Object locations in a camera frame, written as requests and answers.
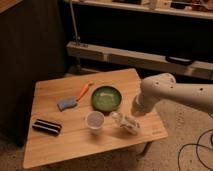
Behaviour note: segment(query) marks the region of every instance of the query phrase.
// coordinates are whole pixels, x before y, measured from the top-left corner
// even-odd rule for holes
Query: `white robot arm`
[[[175,102],[213,113],[213,85],[176,83],[172,74],[164,73],[142,80],[141,92],[136,96],[133,105],[143,113],[150,112],[161,99]]]

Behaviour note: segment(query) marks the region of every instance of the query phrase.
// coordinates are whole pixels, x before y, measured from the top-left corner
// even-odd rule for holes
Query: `table leg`
[[[149,148],[150,148],[151,145],[152,145],[152,142],[153,142],[153,141],[150,141],[150,142],[146,143],[146,145],[145,145],[143,151],[140,153],[140,155],[141,155],[142,157],[144,157],[144,156],[146,155],[146,153],[148,152]]]

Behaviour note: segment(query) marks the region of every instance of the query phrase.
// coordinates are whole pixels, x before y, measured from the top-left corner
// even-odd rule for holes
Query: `green bowl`
[[[102,86],[92,94],[92,106],[102,112],[116,110],[122,100],[121,93],[114,87]]]

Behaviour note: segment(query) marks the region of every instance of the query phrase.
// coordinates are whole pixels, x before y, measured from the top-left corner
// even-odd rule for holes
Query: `white paper cup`
[[[86,125],[91,133],[98,134],[101,132],[104,124],[104,114],[99,111],[92,111],[86,116]]]

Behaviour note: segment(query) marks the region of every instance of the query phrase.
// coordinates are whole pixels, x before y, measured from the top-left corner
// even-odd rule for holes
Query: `sponge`
[[[76,98],[73,96],[73,97],[70,97],[69,99],[63,99],[59,101],[57,105],[59,110],[63,111],[67,108],[73,108],[77,106],[77,101],[76,101]]]

